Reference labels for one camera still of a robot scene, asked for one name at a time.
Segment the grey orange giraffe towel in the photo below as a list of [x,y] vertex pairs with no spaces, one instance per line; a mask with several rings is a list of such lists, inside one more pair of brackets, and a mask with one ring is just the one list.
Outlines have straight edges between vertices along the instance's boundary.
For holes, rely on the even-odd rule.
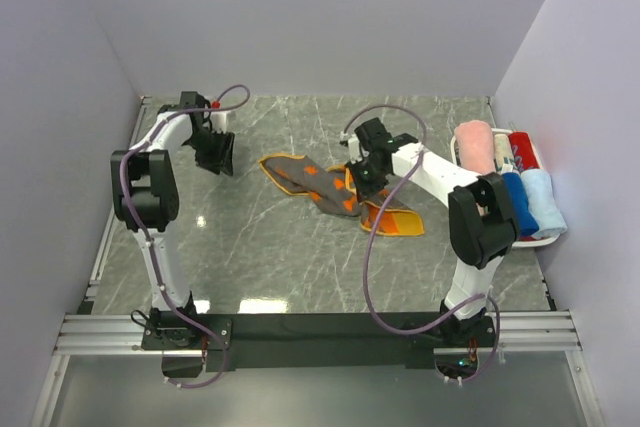
[[[390,194],[383,189],[360,202],[354,181],[344,165],[322,167],[306,155],[272,154],[259,160],[262,171],[284,193],[305,196],[325,214],[351,217],[369,232],[379,210]],[[377,228],[387,237],[417,237],[425,233],[422,217],[401,201],[391,201]]]

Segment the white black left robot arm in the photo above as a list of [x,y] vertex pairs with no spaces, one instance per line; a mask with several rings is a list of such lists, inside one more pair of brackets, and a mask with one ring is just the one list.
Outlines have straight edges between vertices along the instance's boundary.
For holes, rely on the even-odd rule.
[[142,316],[145,333],[170,348],[207,346],[212,340],[179,259],[173,223],[180,199],[172,156],[188,146],[197,167],[233,174],[235,134],[228,130],[227,113],[239,106],[221,105],[227,93],[208,100],[182,92],[177,104],[160,109],[140,141],[110,158],[114,213],[136,240],[151,285],[152,307]]

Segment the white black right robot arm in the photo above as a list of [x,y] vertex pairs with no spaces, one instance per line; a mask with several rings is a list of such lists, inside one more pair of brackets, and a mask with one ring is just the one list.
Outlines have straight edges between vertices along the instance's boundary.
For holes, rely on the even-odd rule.
[[[411,135],[392,136],[379,118],[360,124],[352,133],[343,131],[340,143],[349,150],[348,168],[359,199],[380,193],[389,176],[399,178],[371,225],[364,254],[363,293],[373,320],[387,332],[402,336],[422,334],[440,326],[445,342],[452,346],[465,344],[492,302],[490,290],[498,266],[520,235],[503,177],[466,170],[431,152]],[[368,269],[385,211],[408,182],[447,208],[456,267],[440,316],[422,327],[401,329],[386,323],[376,312],[369,291]]]

